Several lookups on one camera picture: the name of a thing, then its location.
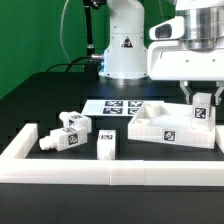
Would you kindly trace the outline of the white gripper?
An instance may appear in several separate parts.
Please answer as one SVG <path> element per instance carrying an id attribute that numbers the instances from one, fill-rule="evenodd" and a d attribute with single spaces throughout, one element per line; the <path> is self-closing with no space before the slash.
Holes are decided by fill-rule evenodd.
<path id="1" fill-rule="evenodd" d="M 188 81 L 217 81 L 215 105 L 221 103 L 224 91 L 224 39 L 212 50 L 189 50 L 182 41 L 155 41 L 148 48 L 147 72 L 152 80 L 177 80 L 191 103 Z"/>

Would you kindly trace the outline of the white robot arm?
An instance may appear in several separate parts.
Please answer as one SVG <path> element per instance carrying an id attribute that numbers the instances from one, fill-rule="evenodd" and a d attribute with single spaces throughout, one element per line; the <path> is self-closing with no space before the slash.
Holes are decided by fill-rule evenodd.
<path id="1" fill-rule="evenodd" d="M 117 85 L 175 80 L 186 96 L 190 81 L 214 81 L 224 92 L 224 0 L 168 0 L 175 17 L 149 30 L 144 44 L 144 8 L 138 0 L 108 0 L 110 43 L 99 77 Z"/>

